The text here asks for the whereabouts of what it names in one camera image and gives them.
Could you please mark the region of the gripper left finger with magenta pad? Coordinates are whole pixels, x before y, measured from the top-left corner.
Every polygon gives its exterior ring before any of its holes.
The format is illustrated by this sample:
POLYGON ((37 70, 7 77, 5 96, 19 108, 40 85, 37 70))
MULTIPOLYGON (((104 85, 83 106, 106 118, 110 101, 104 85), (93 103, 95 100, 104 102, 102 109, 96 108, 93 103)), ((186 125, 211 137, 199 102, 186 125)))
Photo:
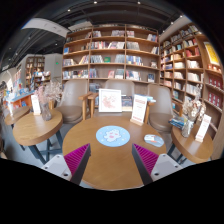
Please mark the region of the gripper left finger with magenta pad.
POLYGON ((42 169, 79 185, 90 156, 91 147, 89 144, 86 144, 65 156, 54 156, 42 169))

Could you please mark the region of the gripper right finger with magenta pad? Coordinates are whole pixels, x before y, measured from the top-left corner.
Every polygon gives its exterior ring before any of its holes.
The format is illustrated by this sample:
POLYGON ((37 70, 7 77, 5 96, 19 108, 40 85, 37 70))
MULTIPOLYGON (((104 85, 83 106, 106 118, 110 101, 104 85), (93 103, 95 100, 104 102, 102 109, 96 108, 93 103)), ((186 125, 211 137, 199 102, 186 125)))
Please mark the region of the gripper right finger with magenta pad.
POLYGON ((132 145, 132 155, 143 185, 148 185, 182 169, 182 166, 167 154, 157 155, 137 144, 132 145))

